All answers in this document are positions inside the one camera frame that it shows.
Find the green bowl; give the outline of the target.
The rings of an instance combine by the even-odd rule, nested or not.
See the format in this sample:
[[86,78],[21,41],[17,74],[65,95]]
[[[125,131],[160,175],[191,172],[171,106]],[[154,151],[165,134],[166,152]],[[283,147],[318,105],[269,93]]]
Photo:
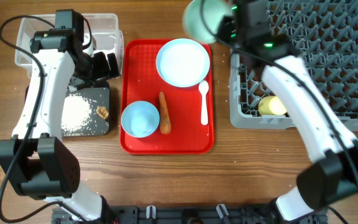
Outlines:
[[231,16],[227,1],[193,0],[187,5],[182,25],[186,35],[203,44],[216,42],[214,35],[224,16]]

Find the brown food scrap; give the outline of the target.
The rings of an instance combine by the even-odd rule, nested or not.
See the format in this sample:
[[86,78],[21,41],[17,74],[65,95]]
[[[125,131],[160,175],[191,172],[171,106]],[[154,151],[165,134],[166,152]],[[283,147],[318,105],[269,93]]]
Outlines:
[[104,120],[109,118],[109,111],[104,106],[98,106],[96,109],[96,114]]

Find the white rice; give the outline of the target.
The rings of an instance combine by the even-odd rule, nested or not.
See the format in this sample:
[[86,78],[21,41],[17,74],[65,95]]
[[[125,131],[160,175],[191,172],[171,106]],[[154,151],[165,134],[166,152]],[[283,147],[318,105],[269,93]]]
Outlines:
[[62,135],[83,136],[92,135],[91,124],[96,124],[91,115],[94,114],[92,103],[95,101],[78,94],[65,98],[62,113]]

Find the light blue plate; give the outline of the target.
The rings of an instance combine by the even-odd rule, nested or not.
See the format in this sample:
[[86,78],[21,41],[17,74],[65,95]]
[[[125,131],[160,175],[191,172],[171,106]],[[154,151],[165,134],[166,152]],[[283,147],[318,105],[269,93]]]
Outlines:
[[188,88],[207,77],[211,62],[209,53],[200,43],[191,39],[174,39],[160,48],[155,65],[166,83]]

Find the blue bowl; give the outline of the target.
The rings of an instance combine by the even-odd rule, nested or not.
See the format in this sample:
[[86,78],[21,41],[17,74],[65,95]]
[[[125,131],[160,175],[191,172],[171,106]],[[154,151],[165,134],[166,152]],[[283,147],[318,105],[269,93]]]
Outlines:
[[126,106],[121,115],[124,132],[135,138],[153,134],[160,123],[158,109],[148,101],[135,101]]

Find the yellow cup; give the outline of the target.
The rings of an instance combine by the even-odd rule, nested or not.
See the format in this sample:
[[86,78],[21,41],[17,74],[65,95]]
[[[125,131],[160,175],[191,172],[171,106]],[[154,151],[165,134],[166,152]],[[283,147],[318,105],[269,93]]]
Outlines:
[[266,96],[259,101],[258,111],[261,115],[284,115],[287,109],[277,96]]

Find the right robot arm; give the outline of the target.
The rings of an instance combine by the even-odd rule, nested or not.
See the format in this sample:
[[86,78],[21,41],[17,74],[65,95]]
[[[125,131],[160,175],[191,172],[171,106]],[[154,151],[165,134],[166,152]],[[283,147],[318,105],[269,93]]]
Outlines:
[[311,165],[288,193],[276,198],[278,223],[292,223],[358,195],[358,139],[336,116],[311,79],[290,39],[273,35],[263,1],[234,1],[218,40],[260,70],[281,100],[305,144]]

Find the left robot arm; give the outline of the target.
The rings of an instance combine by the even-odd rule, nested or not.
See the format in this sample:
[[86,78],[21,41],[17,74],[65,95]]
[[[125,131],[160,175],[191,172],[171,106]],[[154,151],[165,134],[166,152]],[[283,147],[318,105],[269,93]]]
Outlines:
[[25,54],[32,75],[18,124],[0,140],[0,218],[6,185],[17,195],[57,205],[75,222],[118,223],[106,199],[80,180],[78,159],[62,142],[67,89],[92,88],[120,75],[113,53],[95,52],[88,20],[72,9],[58,10],[49,30],[37,31]]

